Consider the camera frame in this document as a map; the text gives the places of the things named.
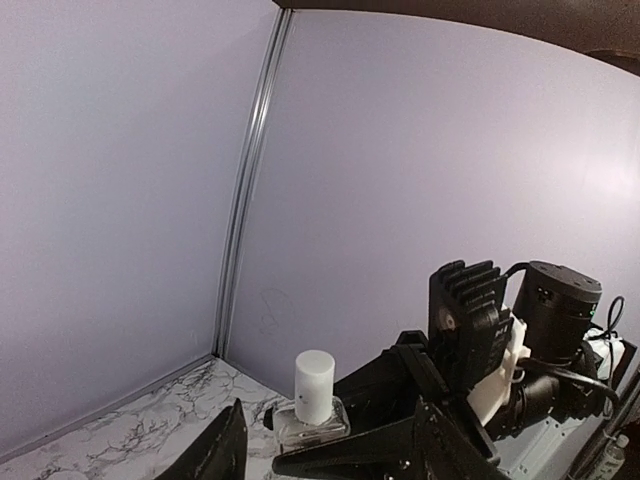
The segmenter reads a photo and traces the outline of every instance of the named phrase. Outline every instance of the white wall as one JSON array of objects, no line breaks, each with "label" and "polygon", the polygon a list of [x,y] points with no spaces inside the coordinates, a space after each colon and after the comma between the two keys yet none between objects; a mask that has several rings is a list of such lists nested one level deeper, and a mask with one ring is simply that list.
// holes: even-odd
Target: white wall
[{"label": "white wall", "polygon": [[276,12],[0,2],[0,456],[210,352]]},{"label": "white wall", "polygon": [[308,348],[343,376],[426,326],[429,275],[458,258],[583,271],[604,285],[597,319],[625,295],[621,331],[640,342],[639,134],[640,79],[577,53],[442,21],[297,13],[231,360],[288,393]]}]

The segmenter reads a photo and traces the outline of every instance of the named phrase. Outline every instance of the marble tabletop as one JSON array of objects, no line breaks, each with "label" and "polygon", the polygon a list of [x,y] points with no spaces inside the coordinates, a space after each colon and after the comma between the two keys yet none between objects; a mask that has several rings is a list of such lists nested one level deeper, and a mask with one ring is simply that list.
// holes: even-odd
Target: marble tabletop
[{"label": "marble tabletop", "polygon": [[0,465],[1,480],[152,480],[207,425],[242,401],[249,448],[246,480],[276,480],[272,433],[262,426],[278,394],[221,360],[207,362],[83,427]]}]

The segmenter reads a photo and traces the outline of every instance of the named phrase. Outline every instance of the dark ceiling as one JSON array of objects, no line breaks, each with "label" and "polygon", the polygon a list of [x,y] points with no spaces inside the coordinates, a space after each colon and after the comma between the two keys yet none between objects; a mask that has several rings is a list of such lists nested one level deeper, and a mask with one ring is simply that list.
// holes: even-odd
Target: dark ceiling
[{"label": "dark ceiling", "polygon": [[283,8],[398,13],[480,25],[590,54],[640,74],[640,1],[275,0]]}]

